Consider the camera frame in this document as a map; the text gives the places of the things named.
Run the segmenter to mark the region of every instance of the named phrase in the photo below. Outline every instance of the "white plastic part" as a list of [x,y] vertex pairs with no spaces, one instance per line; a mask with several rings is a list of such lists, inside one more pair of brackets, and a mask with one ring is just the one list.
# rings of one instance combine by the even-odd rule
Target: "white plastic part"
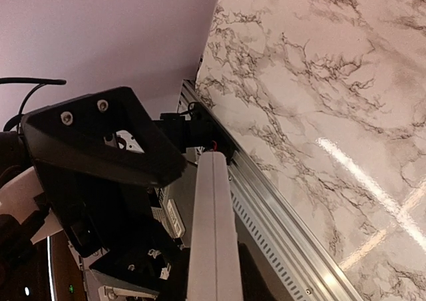
[[125,130],[121,130],[117,132],[117,136],[123,138],[126,141],[127,147],[126,150],[132,151],[132,152],[141,152],[143,153],[143,149],[140,147],[140,145],[136,142],[134,137]]
[[98,295],[101,301],[116,300],[117,298],[127,296],[132,296],[134,298],[155,298],[155,296],[153,296],[152,294],[127,289],[113,288],[111,286],[101,286],[98,289]]
[[168,276],[170,275],[170,269],[171,267],[169,264],[167,264],[166,268],[161,269],[160,279],[167,280]]
[[[22,172],[0,188],[0,214],[10,214],[22,223],[32,212],[38,210],[34,197],[43,193],[43,188],[33,167]],[[31,239],[36,243],[62,230],[56,216],[50,212],[45,224]]]
[[206,152],[198,163],[188,301],[243,301],[235,216],[226,159]]
[[170,219],[170,223],[173,226],[174,233],[176,233],[177,238],[180,238],[185,233],[185,227],[184,223],[182,222],[182,219],[180,218],[176,203],[174,203],[173,199],[170,199],[167,202],[167,212],[168,217]]
[[151,249],[148,251],[148,255],[153,257],[154,259],[157,259],[157,256],[159,256],[160,254],[161,252],[155,249]]

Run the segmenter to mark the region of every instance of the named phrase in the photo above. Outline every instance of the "white marble surface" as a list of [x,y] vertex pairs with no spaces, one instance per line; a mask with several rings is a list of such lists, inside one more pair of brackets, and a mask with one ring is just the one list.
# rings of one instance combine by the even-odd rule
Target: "white marble surface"
[[426,0],[219,0],[197,91],[364,300],[426,300]]

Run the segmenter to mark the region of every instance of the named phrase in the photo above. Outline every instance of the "metal bolt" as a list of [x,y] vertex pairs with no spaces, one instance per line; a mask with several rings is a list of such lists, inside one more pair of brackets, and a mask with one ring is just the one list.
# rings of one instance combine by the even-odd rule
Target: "metal bolt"
[[69,111],[65,111],[61,113],[61,120],[64,125],[71,126],[74,121],[73,114],[70,113]]
[[108,110],[108,101],[106,101],[106,100],[98,100],[98,103],[97,103],[97,105],[98,105],[98,109],[99,109],[99,111],[100,112],[102,112],[102,113],[104,113],[105,111],[107,111]]

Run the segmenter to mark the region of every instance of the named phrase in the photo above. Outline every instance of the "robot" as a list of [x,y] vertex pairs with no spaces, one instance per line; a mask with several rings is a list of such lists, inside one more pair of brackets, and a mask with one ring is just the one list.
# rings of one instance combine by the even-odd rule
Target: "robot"
[[[22,82],[38,84],[33,91],[65,84]],[[192,103],[153,121],[132,89],[119,87],[22,112],[0,133],[0,286],[31,259],[34,243],[64,231],[82,258],[107,251],[90,269],[116,291],[159,301],[243,300],[227,174],[236,145],[207,109]],[[118,131],[129,132],[143,153],[124,149]],[[182,153],[191,147],[206,151],[189,249],[155,220],[149,193],[182,176]],[[164,264],[168,280],[160,277]]]

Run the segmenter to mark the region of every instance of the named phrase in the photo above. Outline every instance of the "white screw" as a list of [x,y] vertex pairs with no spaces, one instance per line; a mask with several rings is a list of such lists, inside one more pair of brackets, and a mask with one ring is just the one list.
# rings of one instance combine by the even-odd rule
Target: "white screw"
[[102,113],[104,113],[105,111],[108,110],[109,105],[108,105],[108,101],[106,101],[106,100],[103,100],[103,99],[99,100],[97,105],[98,105],[99,111],[102,112]]
[[73,114],[70,113],[69,111],[65,111],[61,113],[61,120],[64,125],[71,126],[74,121]]

